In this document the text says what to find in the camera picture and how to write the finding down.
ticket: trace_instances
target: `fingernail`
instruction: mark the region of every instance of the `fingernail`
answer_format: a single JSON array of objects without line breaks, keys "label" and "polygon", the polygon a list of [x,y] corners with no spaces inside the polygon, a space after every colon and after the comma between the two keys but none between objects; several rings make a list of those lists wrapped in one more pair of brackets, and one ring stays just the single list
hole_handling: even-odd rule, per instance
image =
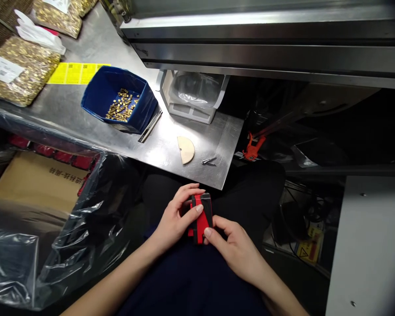
[{"label": "fingernail", "polygon": [[210,237],[212,234],[212,230],[209,227],[206,227],[204,233],[206,237]]}]

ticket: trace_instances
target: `warning label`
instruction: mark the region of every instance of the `warning label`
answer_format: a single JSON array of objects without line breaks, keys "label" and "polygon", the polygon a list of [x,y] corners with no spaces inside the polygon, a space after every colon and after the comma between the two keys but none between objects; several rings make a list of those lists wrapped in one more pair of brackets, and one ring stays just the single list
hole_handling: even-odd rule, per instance
[{"label": "warning label", "polygon": [[304,250],[304,248],[300,248],[300,253],[298,254],[298,256],[300,258],[303,258],[303,257],[308,257],[309,255],[307,254],[306,250]]},{"label": "warning label", "polygon": [[316,227],[310,227],[308,231],[310,240],[301,242],[297,248],[297,255],[312,264],[317,262],[320,247],[323,241],[323,231]]}]

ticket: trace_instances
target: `yellow label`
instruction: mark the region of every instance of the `yellow label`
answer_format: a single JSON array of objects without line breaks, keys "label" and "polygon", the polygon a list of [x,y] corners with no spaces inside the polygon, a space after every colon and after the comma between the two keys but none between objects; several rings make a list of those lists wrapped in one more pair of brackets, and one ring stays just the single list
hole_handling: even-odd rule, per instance
[{"label": "yellow label", "polygon": [[102,66],[111,66],[111,65],[110,65],[110,64],[97,64],[97,71],[98,71]]},{"label": "yellow label", "polygon": [[69,63],[67,68],[66,84],[80,84],[82,64]]},{"label": "yellow label", "polygon": [[97,72],[97,64],[83,64],[80,84],[88,84]]},{"label": "yellow label", "polygon": [[48,83],[50,84],[65,84],[68,63],[60,63],[57,69],[53,72]]},{"label": "yellow label", "polygon": [[111,64],[60,63],[47,83],[87,85],[102,66]]},{"label": "yellow label", "polygon": [[323,241],[323,231],[311,226],[308,235],[310,240],[301,242],[298,245],[297,256],[309,263],[316,264]]}]

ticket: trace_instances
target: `semicircular wooden piece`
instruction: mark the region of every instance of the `semicircular wooden piece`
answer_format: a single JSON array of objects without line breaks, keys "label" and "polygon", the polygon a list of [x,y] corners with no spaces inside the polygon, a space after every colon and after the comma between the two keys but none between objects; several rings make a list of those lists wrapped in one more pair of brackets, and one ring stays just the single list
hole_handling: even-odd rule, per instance
[{"label": "semicircular wooden piece", "polygon": [[183,136],[178,136],[177,142],[180,148],[181,162],[185,165],[193,159],[194,145],[190,139]]}]

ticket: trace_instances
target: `clear plastic bag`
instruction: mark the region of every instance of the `clear plastic bag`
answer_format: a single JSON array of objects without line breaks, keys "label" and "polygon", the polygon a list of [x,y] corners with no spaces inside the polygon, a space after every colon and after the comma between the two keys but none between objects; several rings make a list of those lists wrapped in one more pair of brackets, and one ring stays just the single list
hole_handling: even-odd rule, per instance
[{"label": "clear plastic bag", "polygon": [[0,303],[42,310],[117,262],[139,179],[101,152],[71,214],[0,199]]},{"label": "clear plastic bag", "polygon": [[75,7],[79,16],[84,17],[92,8],[98,0],[72,0],[72,5]]},{"label": "clear plastic bag", "polygon": [[70,3],[66,14],[43,0],[34,0],[31,17],[36,24],[77,38],[82,26],[78,9]]},{"label": "clear plastic bag", "polygon": [[23,67],[9,83],[0,80],[0,98],[20,107],[32,103],[60,62],[60,54],[16,36],[0,48],[0,57]]},{"label": "clear plastic bag", "polygon": [[170,86],[170,98],[174,103],[212,108],[218,100],[224,78],[224,75],[178,71]]}]

